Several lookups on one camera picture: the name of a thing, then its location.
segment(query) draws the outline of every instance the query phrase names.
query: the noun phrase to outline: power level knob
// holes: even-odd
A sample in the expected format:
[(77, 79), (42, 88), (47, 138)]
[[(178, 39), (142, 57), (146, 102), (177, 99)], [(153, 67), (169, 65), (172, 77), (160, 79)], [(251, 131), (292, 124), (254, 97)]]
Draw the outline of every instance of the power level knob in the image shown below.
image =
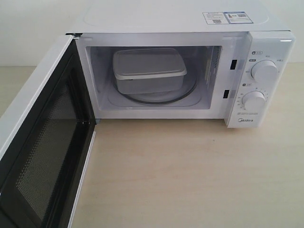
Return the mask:
[(246, 94), (242, 99), (242, 103), (247, 111), (259, 112), (263, 110), (266, 100), (261, 92), (254, 91)]
[(273, 61), (263, 60), (258, 62), (251, 69), (251, 76), (262, 83), (273, 82), (276, 80), (277, 68)]

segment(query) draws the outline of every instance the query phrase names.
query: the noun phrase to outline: white container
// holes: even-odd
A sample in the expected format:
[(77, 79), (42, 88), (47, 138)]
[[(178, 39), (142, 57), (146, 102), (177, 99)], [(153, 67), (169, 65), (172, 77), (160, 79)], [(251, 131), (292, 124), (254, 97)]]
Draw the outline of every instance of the white container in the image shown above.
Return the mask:
[(187, 74), (173, 48), (117, 51), (113, 57), (117, 88), (122, 94), (148, 94), (178, 90)]

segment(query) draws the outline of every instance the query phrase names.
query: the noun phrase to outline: white microwave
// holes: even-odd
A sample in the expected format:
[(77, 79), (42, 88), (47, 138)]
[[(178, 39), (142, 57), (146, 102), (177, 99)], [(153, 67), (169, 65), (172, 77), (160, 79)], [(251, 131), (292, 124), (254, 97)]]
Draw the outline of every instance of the white microwave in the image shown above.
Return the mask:
[(100, 0), (0, 118), (0, 227), (71, 226), (101, 119), (257, 127), (295, 38), (257, 0)]

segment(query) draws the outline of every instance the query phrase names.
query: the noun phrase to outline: barcode sticker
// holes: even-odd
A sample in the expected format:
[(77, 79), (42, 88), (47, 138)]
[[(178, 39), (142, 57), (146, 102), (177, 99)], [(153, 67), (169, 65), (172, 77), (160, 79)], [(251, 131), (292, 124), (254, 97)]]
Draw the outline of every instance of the barcode sticker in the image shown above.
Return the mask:
[(223, 12), (206, 12), (203, 13), (207, 24), (209, 25), (223, 25), (229, 24)]
[(252, 24), (253, 21), (245, 12), (224, 12), (229, 24)]

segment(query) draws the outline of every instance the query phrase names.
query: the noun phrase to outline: open microwave door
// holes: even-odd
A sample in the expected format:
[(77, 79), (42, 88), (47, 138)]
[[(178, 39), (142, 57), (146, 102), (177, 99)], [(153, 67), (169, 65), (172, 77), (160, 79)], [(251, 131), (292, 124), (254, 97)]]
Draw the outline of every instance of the open microwave door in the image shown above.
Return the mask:
[(0, 119), (0, 227), (67, 227), (95, 117), (72, 36), (48, 51)]

